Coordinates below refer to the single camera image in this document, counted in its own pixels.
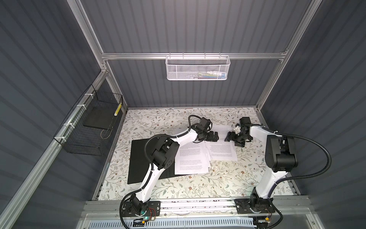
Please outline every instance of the paper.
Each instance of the paper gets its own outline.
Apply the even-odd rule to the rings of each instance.
[[[203,142],[187,143],[180,146],[175,156],[176,175],[208,173],[210,161],[208,151]]]
[[[224,141],[228,132],[232,131],[232,127],[213,125],[211,130],[217,132],[219,135],[219,140],[217,142],[204,141],[212,160],[238,160],[234,142]]]

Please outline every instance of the table surface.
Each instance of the table surface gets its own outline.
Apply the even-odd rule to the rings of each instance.
[[[112,161],[102,185],[99,200],[119,200],[139,188],[140,183],[127,184],[131,141],[149,138],[155,134],[171,134],[176,128],[188,126],[188,116],[194,114],[209,118],[214,124],[235,127],[241,117],[250,117],[260,124],[254,108],[186,108],[128,110]],[[152,199],[205,198],[250,196],[260,182],[266,163],[265,147],[254,139],[244,148],[235,147],[238,161],[211,161],[204,175],[186,175],[161,179]],[[293,195],[287,181],[280,183],[275,195]]]

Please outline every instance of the gray wall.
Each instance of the gray wall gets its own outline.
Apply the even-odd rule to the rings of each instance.
[[[0,1],[0,40],[1,213],[100,68],[66,1]],[[14,228],[74,226],[103,160],[62,151]]]
[[[310,0],[82,0],[104,52],[282,52]],[[167,80],[164,61],[109,61],[129,107],[255,105],[277,61],[226,81]]]
[[[323,0],[262,112],[273,130],[315,139],[332,155],[324,175],[296,180],[326,228],[364,225],[366,1]],[[293,175],[320,170],[323,152],[297,142]]]

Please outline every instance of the black wire basket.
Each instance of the black wire basket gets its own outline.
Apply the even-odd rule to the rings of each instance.
[[[77,105],[74,118],[60,126],[59,130],[66,125],[63,136],[54,136],[54,139],[68,153],[108,154],[123,115],[122,103],[120,94],[94,90],[83,105]]]

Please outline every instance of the black mat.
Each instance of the black mat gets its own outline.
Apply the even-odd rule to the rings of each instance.
[[[93,107],[90,114],[84,121],[86,127],[108,130],[114,117],[115,110],[105,107]]]
[[[148,138],[132,141],[130,167],[128,169],[127,184],[142,182],[143,178],[147,173],[147,170],[149,169],[149,162],[147,161],[143,153],[143,148],[147,140]],[[151,140],[147,147],[151,150],[154,149],[157,141],[158,141],[157,138]],[[173,162],[173,164],[161,174],[159,179],[182,176],[182,175],[175,175],[174,168],[175,163]]]

